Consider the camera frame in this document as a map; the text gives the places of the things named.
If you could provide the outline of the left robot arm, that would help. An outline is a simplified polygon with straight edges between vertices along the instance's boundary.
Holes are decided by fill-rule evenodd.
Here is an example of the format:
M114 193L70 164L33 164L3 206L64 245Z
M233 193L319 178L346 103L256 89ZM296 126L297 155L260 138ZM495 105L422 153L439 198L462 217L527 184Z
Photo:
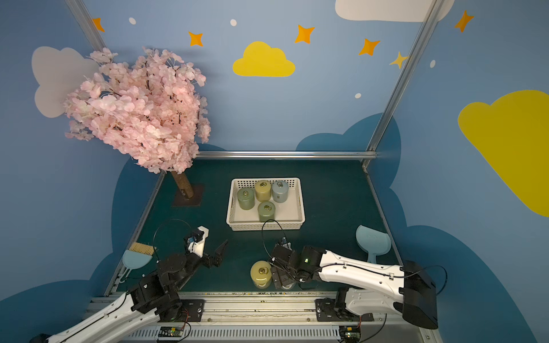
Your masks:
M103 310L58 334L39 334L31 342L119 342L138 329L161 320L176 319L183 312L180 290L201 267L219 267L228 241L210 256L205 239L193 242L185 252L157 263L143 277Z

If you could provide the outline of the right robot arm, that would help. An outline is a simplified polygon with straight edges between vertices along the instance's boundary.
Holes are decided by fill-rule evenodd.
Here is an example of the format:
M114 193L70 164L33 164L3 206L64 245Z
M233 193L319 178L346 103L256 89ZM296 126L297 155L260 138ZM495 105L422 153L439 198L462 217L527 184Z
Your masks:
M416 327L439 328L436 283L413 261L372 264L316 247L296 252L276 244L270 264L281 277L297 284L313 280L344 284L348 287L343 295L345 309L357 316L394 312Z

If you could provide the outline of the white perforated plastic basket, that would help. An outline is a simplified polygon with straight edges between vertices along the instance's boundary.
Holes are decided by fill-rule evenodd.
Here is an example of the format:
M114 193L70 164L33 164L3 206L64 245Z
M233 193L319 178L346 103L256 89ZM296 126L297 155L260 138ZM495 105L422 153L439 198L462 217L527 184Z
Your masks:
M287 201L284 203L274 202L272 197L269 202L276 206L274 220L260 222L257 214L257 207L261 203L255 197L255 206L251 210L242 210L237 201L237 192L241 188L252 188L259 180L267 180L271 184L283 180L289 185ZM231 181L229 204L227 207L226 223L235 232L260 231L260 230L299 230L305 222L305 207L301 182L297 177L289 178L257 178L257 179L234 179Z

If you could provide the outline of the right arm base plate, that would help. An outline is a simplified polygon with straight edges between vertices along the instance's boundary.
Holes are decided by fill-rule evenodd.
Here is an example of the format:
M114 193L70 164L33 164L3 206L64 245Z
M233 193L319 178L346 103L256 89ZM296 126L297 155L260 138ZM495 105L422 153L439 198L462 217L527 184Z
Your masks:
M337 304L336 300L322 298L315 300L315 314L319 322L374 322L372 313L359 317L346 310L344 305Z

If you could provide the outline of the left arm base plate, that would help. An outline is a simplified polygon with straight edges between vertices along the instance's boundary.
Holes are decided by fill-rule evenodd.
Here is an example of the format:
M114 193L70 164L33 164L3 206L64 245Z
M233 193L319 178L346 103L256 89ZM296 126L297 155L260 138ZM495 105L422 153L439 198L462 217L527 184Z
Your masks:
M200 322L205 300L183 299L175 301L160 315L162 322Z

